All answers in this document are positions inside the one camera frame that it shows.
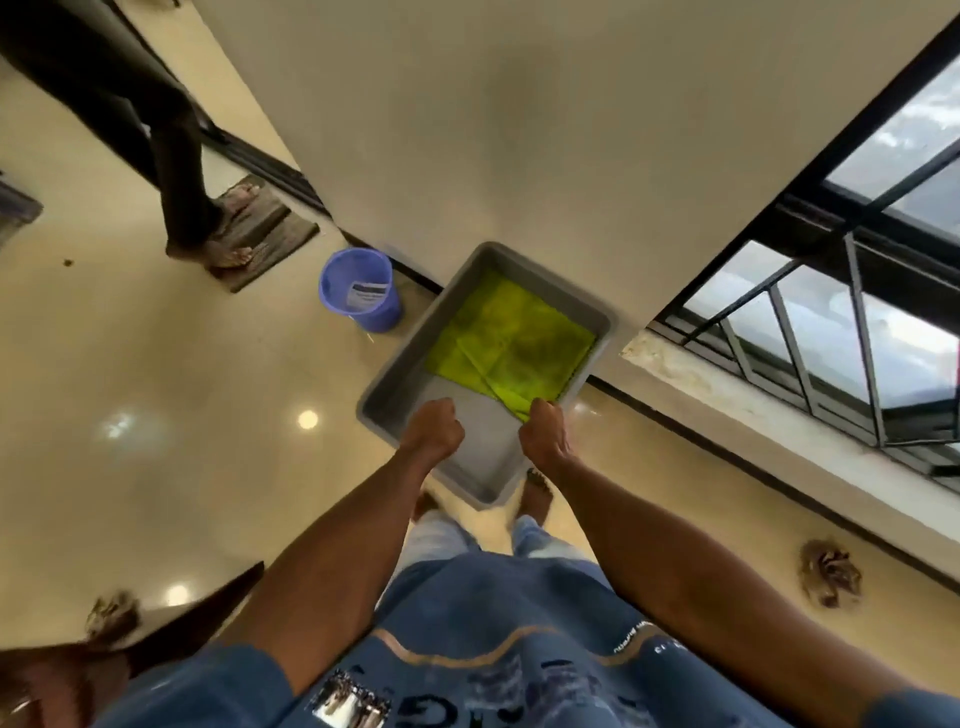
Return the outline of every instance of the person's left arm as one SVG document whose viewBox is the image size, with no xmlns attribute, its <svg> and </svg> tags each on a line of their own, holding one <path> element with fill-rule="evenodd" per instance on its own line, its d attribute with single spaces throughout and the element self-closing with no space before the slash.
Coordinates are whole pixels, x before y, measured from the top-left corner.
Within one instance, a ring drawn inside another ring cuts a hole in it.
<svg viewBox="0 0 960 728">
<path fill-rule="evenodd" d="M 220 642 L 270 655 L 294 694 L 367 630 L 420 486 L 464 439 L 453 400 L 426 403 L 394 456 L 277 557 Z"/>
</svg>

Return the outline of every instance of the forearm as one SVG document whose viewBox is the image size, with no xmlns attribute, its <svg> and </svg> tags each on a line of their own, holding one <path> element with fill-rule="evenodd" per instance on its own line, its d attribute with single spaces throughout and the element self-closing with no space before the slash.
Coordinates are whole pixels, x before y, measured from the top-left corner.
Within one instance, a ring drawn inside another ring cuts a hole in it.
<svg viewBox="0 0 960 728">
<path fill-rule="evenodd" d="M 222 640 L 263 649 L 301 692 L 368 628 L 432 463 L 394 457 L 290 544 Z"/>
<path fill-rule="evenodd" d="M 855 726 L 877 698 L 907 686 L 700 529 L 576 458 L 558 459 L 545 474 L 616 591 L 771 704 L 813 725 Z"/>
</svg>

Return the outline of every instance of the gray plastic tray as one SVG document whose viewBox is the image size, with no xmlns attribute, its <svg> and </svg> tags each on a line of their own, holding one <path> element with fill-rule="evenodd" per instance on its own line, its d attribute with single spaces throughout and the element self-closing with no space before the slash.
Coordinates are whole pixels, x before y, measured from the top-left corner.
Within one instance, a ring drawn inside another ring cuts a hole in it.
<svg viewBox="0 0 960 728">
<path fill-rule="evenodd" d="M 561 405 L 576 397 L 616 324 L 616 316 L 590 294 L 506 246 L 484 243 L 473 251 L 371 382 L 357 404 L 357 418 L 394 447 L 410 415 L 421 404 L 453 398 L 457 419 L 467 436 L 433 474 L 477 510 L 503 505 L 516 489 L 520 474 L 529 467 L 516 437 L 521 422 L 500 402 L 428 372 L 424 362 L 447 322 L 491 267 L 596 334 L 593 348 L 560 396 Z"/>
</svg>

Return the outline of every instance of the label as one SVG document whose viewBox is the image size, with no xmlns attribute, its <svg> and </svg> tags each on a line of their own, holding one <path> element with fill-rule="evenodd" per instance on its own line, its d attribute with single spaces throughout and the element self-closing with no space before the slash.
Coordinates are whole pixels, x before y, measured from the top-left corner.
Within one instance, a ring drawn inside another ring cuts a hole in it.
<svg viewBox="0 0 960 728">
<path fill-rule="evenodd" d="M 375 308 L 387 298 L 387 289 L 390 283 L 365 283 L 355 280 L 350 284 L 347 292 L 347 309 L 354 313 L 362 313 Z"/>
</svg>

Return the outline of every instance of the beige floor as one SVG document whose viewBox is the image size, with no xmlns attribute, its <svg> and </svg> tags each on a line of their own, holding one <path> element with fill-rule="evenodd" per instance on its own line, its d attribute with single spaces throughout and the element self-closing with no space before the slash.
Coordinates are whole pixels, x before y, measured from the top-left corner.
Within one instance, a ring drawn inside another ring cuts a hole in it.
<svg viewBox="0 0 960 728">
<path fill-rule="evenodd" d="M 124 6 L 139 8 L 161 53 L 216 59 L 189 6 Z M 195 91 L 202 103 L 282 154 L 242 82 L 216 62 L 226 98 L 210 84 Z M 204 75 L 180 63 L 184 79 Z M 214 193 L 243 174 L 214 156 L 205 165 Z M 0 252 L 0 643 L 79 637 L 94 596 L 118 586 L 148 606 L 201 595 L 274 558 L 389 457 L 353 407 L 429 294 L 405 281 L 406 320 L 387 335 L 326 312 L 317 275 L 344 241 L 325 219 L 306 248 L 225 294 L 164 257 L 154 190 L 3 68 L 0 168 L 46 205 Z M 308 411 L 317 424 L 303 429 Z M 960 597 L 596 390 L 583 391 L 573 428 L 588 462 L 701 525 L 814 618 L 960 693 Z M 441 496 L 485 547 L 506 549 L 509 506 L 475 513 Z M 588 547 L 562 501 L 547 526 Z M 865 574 L 850 612 L 814 610 L 799 590 L 799 546 L 827 535 Z"/>
</svg>

